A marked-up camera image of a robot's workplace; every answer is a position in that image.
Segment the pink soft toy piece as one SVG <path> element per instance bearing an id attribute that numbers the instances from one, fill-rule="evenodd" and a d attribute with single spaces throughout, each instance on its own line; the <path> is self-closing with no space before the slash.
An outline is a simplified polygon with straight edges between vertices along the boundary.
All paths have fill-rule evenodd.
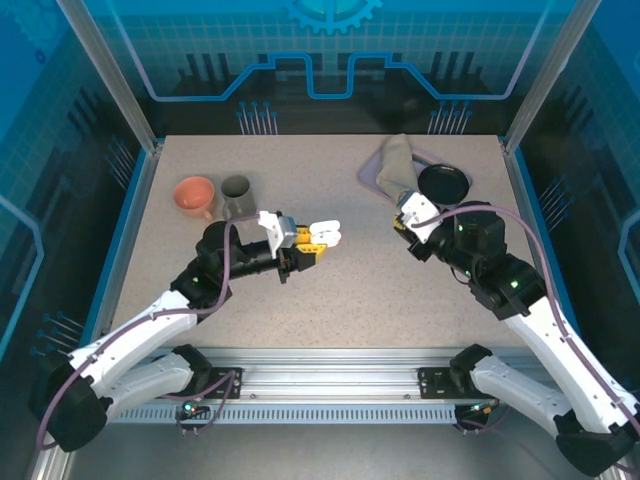
<path id="1" fill-rule="evenodd" d="M 333 248 L 339 244 L 342 238 L 340 228 L 341 223 L 339 220 L 314 222 L 309 226 L 310 243 Z"/>

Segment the lavender plastic tray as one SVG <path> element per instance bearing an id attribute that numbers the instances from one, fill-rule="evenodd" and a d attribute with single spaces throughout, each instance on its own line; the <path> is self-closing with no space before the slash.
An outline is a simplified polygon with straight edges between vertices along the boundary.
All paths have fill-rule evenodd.
<path id="1" fill-rule="evenodd" d="M 430 165 L 444 164 L 444 165 L 449 165 L 449 166 L 454 167 L 453 165 L 451 165 L 449 163 L 446 163 L 442 158 L 438 157 L 437 155 L 432 154 L 431 152 L 429 152 L 429 151 L 427 151 L 427 150 L 425 150 L 423 148 L 420 148 L 420 147 L 413 147 L 412 148 L 412 160 L 413 160 L 413 166 L 414 166 L 414 169 L 415 169 L 417 177 L 425 167 L 430 166 Z M 378 194 L 379 196 L 381 196 L 385 200 L 388 200 L 390 202 L 394 202 L 387 194 L 385 194 L 378 187 L 378 185 L 376 183 L 376 177 L 377 177 L 377 174 L 378 174 L 378 172 L 380 170 L 380 167 L 381 167 L 381 150 L 378 149 L 373 153 L 373 155 L 368 160 L 365 161 L 363 166 L 360 168 L 360 170 L 357 173 L 357 179 L 358 179 L 359 183 L 362 186 L 366 187 L 370 191 Z M 471 188 L 471 186 L 473 185 L 473 181 L 472 181 L 471 176 L 469 174 L 466 174 L 465 172 L 463 172 L 463 173 L 468 178 L 468 180 L 470 182 L 470 188 Z M 453 209 L 457 205 L 443 206 L 443 205 L 437 205 L 436 204 L 436 206 L 439 209 L 444 209 L 444 210 Z"/>

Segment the beige folded cloth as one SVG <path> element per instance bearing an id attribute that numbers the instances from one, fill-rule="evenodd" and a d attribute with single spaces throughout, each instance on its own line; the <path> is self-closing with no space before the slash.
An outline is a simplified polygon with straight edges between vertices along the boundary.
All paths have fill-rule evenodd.
<path id="1" fill-rule="evenodd" d="M 418 190 L 412 148 L 405 134 L 390 137 L 382 146 L 376 183 L 393 201 L 399 201 L 406 192 Z"/>

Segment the black round plate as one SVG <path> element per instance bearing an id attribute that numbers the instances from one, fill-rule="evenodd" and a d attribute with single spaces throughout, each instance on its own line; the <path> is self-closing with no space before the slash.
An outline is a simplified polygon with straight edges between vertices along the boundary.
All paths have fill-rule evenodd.
<path id="1" fill-rule="evenodd" d="M 443 206 L 459 204 L 470 189 L 470 182 L 461 170 L 444 164 L 425 167 L 418 175 L 417 183 L 422 195 Z"/>

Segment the grey ceramic mug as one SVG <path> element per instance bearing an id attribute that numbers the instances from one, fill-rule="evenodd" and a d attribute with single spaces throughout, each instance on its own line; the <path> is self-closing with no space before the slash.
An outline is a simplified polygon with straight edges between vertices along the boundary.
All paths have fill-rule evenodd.
<path id="1" fill-rule="evenodd" d="M 225 220 L 248 217 L 257 213 L 251 183 L 243 175 L 232 175 L 221 184 L 222 215 Z"/>

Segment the orange ceramic mug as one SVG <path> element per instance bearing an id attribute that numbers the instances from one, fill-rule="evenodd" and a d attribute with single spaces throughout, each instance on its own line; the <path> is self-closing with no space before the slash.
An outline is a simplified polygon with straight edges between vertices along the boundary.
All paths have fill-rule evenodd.
<path id="1" fill-rule="evenodd" d="M 173 201 L 183 214 L 211 222 L 216 206 L 214 184 L 202 176 L 185 178 L 175 186 Z"/>

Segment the small circuit board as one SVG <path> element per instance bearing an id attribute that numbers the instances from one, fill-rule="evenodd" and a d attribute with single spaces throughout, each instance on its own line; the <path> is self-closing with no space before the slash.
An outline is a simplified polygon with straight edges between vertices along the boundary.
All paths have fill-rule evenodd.
<path id="1" fill-rule="evenodd" d="M 176 419 L 180 422 L 190 420 L 207 420 L 210 416 L 211 409 L 207 405 L 201 405 L 195 400 L 186 401 L 177 408 Z"/>
<path id="2" fill-rule="evenodd" d="M 455 416 L 458 421 L 467 419 L 473 421 L 486 420 L 499 406 L 500 401 L 498 399 L 485 399 L 468 405 L 457 405 L 455 407 Z"/>

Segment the aluminium table side rail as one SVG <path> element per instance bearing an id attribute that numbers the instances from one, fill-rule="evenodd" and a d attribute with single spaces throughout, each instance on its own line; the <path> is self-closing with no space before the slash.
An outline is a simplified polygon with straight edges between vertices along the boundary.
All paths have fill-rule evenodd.
<path id="1" fill-rule="evenodd" d="M 573 327 L 578 337 L 581 338 L 582 332 L 576 319 L 575 311 L 543 217 L 538 194 L 535 191 L 525 159 L 519 147 L 516 148 L 514 153 L 508 152 L 504 136 L 498 136 L 498 140 L 501 145 L 501 150 L 516 198 L 520 217 L 530 226 L 539 243 L 543 247 L 551 275 L 554 296 L 558 301 L 566 320 Z"/>
<path id="2" fill-rule="evenodd" d="M 163 144 L 164 142 L 160 141 L 154 153 L 142 150 L 138 156 L 78 343 L 79 347 L 84 347 L 102 334 L 108 333 L 113 324 Z"/>

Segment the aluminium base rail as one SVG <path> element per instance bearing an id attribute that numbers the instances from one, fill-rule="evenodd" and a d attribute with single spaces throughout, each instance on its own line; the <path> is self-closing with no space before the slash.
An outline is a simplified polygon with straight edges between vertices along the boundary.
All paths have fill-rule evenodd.
<path id="1" fill-rule="evenodd" d="M 452 348 L 204 348 L 215 366 L 243 369 L 245 403 L 397 404 L 421 400 L 417 371 L 443 368 Z"/>

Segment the aluminium frame post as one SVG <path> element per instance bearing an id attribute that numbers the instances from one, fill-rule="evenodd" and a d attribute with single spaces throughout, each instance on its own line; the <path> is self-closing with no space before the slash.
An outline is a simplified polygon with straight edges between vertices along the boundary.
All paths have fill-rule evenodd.
<path id="1" fill-rule="evenodd" d="M 576 0 L 503 140 L 503 150 L 507 156 L 515 154 L 601 2 Z"/>
<path id="2" fill-rule="evenodd" d="M 147 154 L 154 155 L 156 136 L 83 0 L 56 0 L 56 3 L 140 146 Z"/>

